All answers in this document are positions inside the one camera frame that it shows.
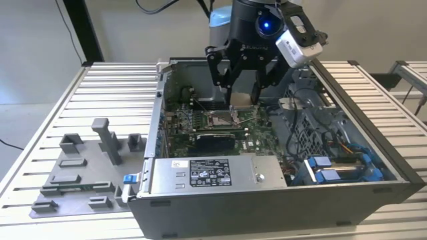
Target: metal slats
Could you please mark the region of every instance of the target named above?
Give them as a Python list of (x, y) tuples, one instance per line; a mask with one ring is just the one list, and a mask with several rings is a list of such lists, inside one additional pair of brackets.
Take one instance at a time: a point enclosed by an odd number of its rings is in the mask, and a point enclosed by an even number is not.
[(408, 66), (415, 72), (417, 72), (424, 78), (427, 78), (427, 61), (424, 62), (411, 62), (408, 61)]
[[(389, 143), (427, 181), (427, 135), (360, 70), (347, 62), (325, 62), (324, 67), (351, 95), (371, 121), (387, 135)], [(0, 198), (0, 238), (24, 239), (42, 236), (57, 239), (144, 239), (130, 212), (30, 219), (30, 204), (60, 155), (61, 134), (78, 132), (82, 140), (98, 139), (90, 125), (96, 117), (108, 117), (110, 130), (124, 139), (137, 131), (146, 137), (150, 104), (156, 96), (150, 87), (156, 65), (141, 63), (96, 63), (78, 80), (74, 93), (60, 107), (46, 131), (22, 163)], [(204, 240), (340, 239), (397, 240), (427, 236), (427, 188), (404, 203), (383, 206), (360, 225), (235, 236), (204, 237)]]
[(397, 61), (389, 70), (427, 95), (427, 61)]

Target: circuit board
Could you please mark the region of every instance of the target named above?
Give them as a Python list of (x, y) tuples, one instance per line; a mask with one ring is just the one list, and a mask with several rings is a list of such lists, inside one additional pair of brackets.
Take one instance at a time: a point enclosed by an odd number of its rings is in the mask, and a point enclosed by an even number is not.
[(165, 115), (169, 158), (284, 155), (268, 115), (259, 106), (208, 111), (182, 104)]

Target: power supply label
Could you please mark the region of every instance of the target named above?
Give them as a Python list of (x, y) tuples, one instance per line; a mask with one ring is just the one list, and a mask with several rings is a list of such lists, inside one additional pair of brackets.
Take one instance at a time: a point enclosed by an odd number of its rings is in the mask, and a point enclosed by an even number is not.
[(219, 187), (232, 185), (228, 159), (189, 160), (189, 185)]

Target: orange wire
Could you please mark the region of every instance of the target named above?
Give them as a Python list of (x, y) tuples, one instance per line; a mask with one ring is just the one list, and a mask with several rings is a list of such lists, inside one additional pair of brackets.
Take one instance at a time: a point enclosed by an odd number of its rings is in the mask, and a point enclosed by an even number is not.
[(343, 148), (343, 149), (345, 149), (345, 150), (347, 150), (347, 152), (349, 152), (351, 154), (353, 154), (353, 151), (351, 151), (351, 150), (349, 150), (349, 148), (348, 148), (348, 147), (345, 147), (345, 145), (344, 145), (344, 144), (341, 144), (341, 143), (340, 143), (340, 146), (341, 146), (341, 148)]

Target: white sticker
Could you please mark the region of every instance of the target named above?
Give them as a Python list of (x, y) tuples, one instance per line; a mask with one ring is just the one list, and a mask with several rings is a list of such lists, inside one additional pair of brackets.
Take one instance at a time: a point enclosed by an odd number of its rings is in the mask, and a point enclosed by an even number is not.
[(188, 161), (172, 160), (172, 168), (188, 168)]

